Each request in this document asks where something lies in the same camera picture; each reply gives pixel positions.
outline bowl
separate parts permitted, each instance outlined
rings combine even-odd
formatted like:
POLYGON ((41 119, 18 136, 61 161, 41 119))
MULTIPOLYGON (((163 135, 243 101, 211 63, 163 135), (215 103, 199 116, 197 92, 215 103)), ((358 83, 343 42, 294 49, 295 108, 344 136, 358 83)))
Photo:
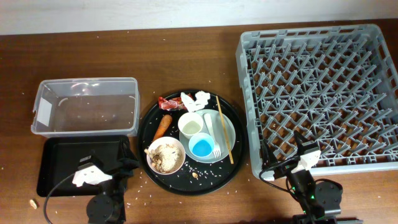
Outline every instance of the bowl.
POLYGON ((179 140, 177 140, 175 138, 171 138, 171 137, 161 137, 161 138, 156 139, 154 142, 152 142, 152 144, 148 148, 148 151, 152 152, 158 146, 163 145, 163 144, 173 144, 174 146, 177 146, 180 149, 181 155, 182 155, 181 164, 179 164, 178 166, 175 166, 176 168, 174 170, 172 170, 171 172, 163 174, 159 170, 157 170, 155 167, 152 167, 152 165, 151 165, 152 161, 150 160, 150 157, 148 155, 147 155, 147 163, 148 163, 148 166, 155 173, 161 174, 161 175, 170 175, 170 174, 173 174, 176 171, 178 171, 182 167, 182 165, 184 164, 184 162, 185 162, 185 149, 184 149, 184 146, 181 144, 181 142, 179 140))
POLYGON ((204 158, 206 156, 209 156, 213 152, 214 146, 215 146, 214 139, 207 133, 198 133, 193 135, 188 143, 189 150, 192 152, 193 155, 199 158, 204 158), (206 141, 210 145, 211 150, 208 152, 201 152, 200 154, 198 152, 195 153, 193 151, 193 148, 200 141, 206 141))
POLYGON ((194 134, 201 132, 201 130, 203 129, 203 118, 197 113, 185 113, 178 120, 178 128, 187 139, 191 139, 194 134), (184 131, 184 127, 189 122, 194 122, 198 125, 196 127, 193 127, 194 130, 190 130, 194 131, 192 133, 187 133, 186 131, 184 131))

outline candy wrapper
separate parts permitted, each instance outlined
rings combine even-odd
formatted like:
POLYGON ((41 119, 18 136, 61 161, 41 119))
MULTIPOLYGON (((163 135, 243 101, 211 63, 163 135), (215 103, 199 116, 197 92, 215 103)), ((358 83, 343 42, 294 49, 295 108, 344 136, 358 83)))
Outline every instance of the candy wrapper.
POLYGON ((162 110, 175 111, 175 110, 186 110, 187 108, 182 103, 181 97, 172 98, 170 100, 166 100, 163 97, 159 97, 159 108, 162 110))

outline bowl of food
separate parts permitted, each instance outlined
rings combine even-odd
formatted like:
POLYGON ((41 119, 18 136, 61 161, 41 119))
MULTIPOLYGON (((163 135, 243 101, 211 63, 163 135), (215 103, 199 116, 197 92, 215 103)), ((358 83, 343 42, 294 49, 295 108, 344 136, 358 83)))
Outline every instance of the bowl of food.
POLYGON ((171 137, 156 139, 145 149, 149 167, 156 173, 169 175, 181 168, 185 161, 185 149, 179 140, 171 137))

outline black tray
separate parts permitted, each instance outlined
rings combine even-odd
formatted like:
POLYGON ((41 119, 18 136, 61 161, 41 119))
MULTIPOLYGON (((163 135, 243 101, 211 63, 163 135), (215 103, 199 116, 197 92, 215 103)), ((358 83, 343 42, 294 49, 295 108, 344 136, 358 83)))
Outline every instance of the black tray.
MULTIPOLYGON (((61 180, 77 171, 79 160, 94 153, 104 164, 103 170, 113 170, 118 160, 130 152, 127 136, 93 136, 50 138, 44 144, 42 164, 40 166, 37 194, 46 197, 61 180)), ((84 183, 76 187, 72 178, 54 190, 52 197, 97 195, 100 188, 84 183)))
MULTIPOLYGON (((198 90, 187 90, 183 91, 184 93, 191 93, 192 96, 195 96, 195 93, 198 90)), ((165 99, 171 99, 180 96, 181 92, 171 94, 165 99)), ((216 95, 211 94, 211 98, 209 100, 209 104, 205 107, 205 109, 218 110, 216 104, 216 95)), ((237 112, 233 109, 232 105, 230 105, 227 101, 218 97, 221 104, 221 110, 225 116, 227 116, 233 126, 235 128, 236 133, 236 142, 234 148, 232 150, 232 155, 234 159, 234 164, 232 165, 229 161, 229 157, 225 157, 222 161, 216 162, 214 164, 204 164, 201 162, 194 161, 190 157, 185 157, 185 162, 188 162, 187 166, 184 164, 183 167, 178 170, 174 174, 170 175, 160 175, 156 174, 149 167, 146 154, 144 153, 144 149, 147 149, 152 139, 154 138, 155 132, 159 126, 160 120, 163 115, 170 114, 173 117, 172 124, 166 130, 164 136, 170 136, 176 139, 179 139, 179 131, 178 130, 178 119, 186 113, 187 111, 165 111, 160 110, 159 105, 155 104, 149 112, 145 115, 142 123, 139 128, 138 142, 137 142, 137 151, 138 157, 141 163, 141 166, 146 171, 148 176, 163 189, 168 190, 169 192, 180 194, 180 195, 202 195, 213 192, 215 190, 220 189, 224 185, 226 185, 238 172, 241 167, 244 156, 246 154, 246 143, 248 141, 247 132, 240 121, 240 118, 237 112), (197 174, 200 174, 198 180, 192 177, 192 172, 190 172, 189 166, 196 170, 197 174)))

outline orange carrot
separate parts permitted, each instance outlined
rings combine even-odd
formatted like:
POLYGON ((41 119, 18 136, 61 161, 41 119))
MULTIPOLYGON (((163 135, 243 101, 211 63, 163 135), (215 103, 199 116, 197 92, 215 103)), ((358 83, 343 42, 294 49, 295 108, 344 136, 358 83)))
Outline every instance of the orange carrot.
POLYGON ((172 123, 173 118, 170 115, 165 115, 162 120, 160 121, 159 127, 157 128, 154 140, 162 137, 166 132, 167 128, 169 128, 170 124, 172 123))

